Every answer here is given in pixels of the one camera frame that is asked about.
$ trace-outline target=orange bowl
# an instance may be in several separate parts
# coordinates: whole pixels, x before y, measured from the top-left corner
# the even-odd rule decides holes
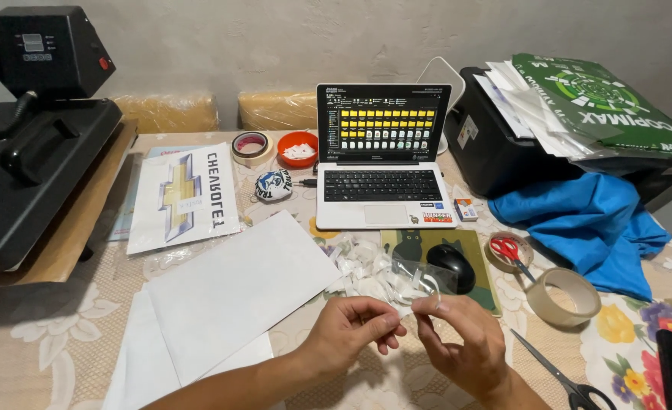
[[[311,145],[311,148],[315,150],[315,154],[308,158],[303,158],[299,160],[292,160],[283,153],[290,147],[294,145],[308,144]],[[285,161],[290,166],[295,166],[299,168],[304,168],[306,166],[312,166],[316,158],[319,157],[319,137],[311,134],[310,132],[305,131],[295,131],[292,133],[287,133],[278,140],[278,154],[281,155],[283,161]]]

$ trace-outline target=blue cloth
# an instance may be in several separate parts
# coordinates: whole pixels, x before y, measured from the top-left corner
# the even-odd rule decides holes
[[[650,301],[640,258],[672,239],[639,202],[630,182],[602,173],[573,181],[539,182],[488,206],[504,224],[521,223],[564,256],[598,290]]]

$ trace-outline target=small box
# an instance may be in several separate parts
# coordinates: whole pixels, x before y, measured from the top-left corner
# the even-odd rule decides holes
[[[460,217],[461,221],[477,221],[477,213],[475,212],[475,208],[472,206],[472,200],[470,198],[455,199],[455,210],[458,211],[458,216]]]

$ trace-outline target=mouse pad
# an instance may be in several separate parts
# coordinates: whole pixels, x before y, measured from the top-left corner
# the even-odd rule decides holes
[[[462,229],[382,230],[382,246],[389,255],[396,251],[406,260],[427,263],[427,251],[439,244],[452,245],[475,270],[475,287],[467,294],[495,317],[502,315],[501,303],[487,269],[477,233]]]

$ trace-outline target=gray wall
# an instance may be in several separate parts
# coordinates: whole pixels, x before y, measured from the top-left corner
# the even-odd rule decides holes
[[[225,129],[236,126],[240,90],[413,82],[435,55],[463,67],[513,52],[601,62],[672,117],[672,1],[25,0],[0,9],[58,4],[84,7],[118,66],[100,96],[208,90]]]

